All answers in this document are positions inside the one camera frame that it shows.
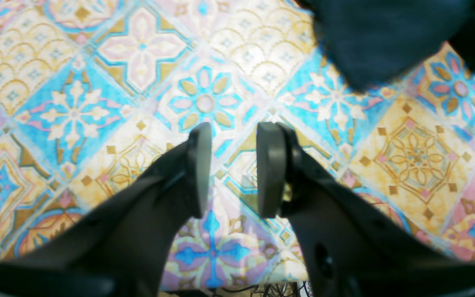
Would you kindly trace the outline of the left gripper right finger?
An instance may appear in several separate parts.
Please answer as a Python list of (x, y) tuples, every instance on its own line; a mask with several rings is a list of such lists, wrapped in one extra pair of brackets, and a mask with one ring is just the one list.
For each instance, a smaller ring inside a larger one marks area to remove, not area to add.
[(283, 123), (256, 132), (258, 211), (289, 220), (315, 297), (475, 297), (475, 264), (422, 244), (338, 184)]

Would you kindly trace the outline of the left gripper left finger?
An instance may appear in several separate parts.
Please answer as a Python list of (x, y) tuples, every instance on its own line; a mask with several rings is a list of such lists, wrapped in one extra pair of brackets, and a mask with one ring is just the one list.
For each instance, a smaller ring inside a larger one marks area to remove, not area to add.
[(209, 123), (42, 246), (0, 261), (0, 297), (156, 297), (171, 245), (209, 195)]

